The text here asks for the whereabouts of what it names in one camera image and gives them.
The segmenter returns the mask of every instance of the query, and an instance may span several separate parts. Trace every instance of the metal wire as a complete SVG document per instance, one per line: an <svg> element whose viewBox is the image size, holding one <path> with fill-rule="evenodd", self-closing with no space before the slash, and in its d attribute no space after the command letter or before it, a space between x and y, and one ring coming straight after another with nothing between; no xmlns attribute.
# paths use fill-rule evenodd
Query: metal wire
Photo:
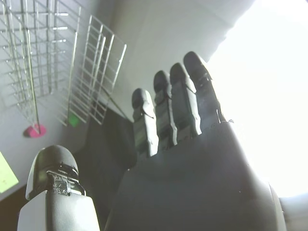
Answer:
<svg viewBox="0 0 308 231"><path fill-rule="evenodd" d="M0 0L7 96L37 132L38 103L64 125L71 115L102 124L126 44L75 0L23 1L13 11L11 0Z"/></svg>

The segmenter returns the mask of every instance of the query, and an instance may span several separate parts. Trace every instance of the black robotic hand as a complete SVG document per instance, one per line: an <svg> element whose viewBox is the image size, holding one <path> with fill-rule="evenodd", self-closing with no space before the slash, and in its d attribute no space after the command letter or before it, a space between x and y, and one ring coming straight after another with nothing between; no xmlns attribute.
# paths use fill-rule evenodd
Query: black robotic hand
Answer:
<svg viewBox="0 0 308 231"><path fill-rule="evenodd" d="M132 96L137 164L105 231L286 231L275 191L250 167L194 52Z"/></svg>

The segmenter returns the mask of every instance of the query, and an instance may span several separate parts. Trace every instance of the yellow-green paper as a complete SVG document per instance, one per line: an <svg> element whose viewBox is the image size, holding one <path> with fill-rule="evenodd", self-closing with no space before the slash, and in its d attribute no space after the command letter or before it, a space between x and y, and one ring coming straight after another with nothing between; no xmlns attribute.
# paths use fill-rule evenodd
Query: yellow-green paper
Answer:
<svg viewBox="0 0 308 231"><path fill-rule="evenodd" d="M0 152L0 193L18 183L18 179Z"/></svg>

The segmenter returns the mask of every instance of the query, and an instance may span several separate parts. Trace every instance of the bright light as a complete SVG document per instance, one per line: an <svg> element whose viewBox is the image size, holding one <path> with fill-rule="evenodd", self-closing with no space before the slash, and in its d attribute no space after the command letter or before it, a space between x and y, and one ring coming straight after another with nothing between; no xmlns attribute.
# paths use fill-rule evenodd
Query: bright light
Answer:
<svg viewBox="0 0 308 231"><path fill-rule="evenodd" d="M256 0L208 66L254 168L280 197L308 193L308 3Z"/></svg>

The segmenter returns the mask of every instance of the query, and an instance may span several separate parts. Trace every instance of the green sticker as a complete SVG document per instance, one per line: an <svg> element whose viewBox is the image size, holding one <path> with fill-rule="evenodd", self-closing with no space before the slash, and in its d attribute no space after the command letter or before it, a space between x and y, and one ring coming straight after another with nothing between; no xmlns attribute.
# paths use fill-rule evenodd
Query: green sticker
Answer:
<svg viewBox="0 0 308 231"><path fill-rule="evenodd" d="M18 179L0 152L0 193L18 183Z"/></svg>

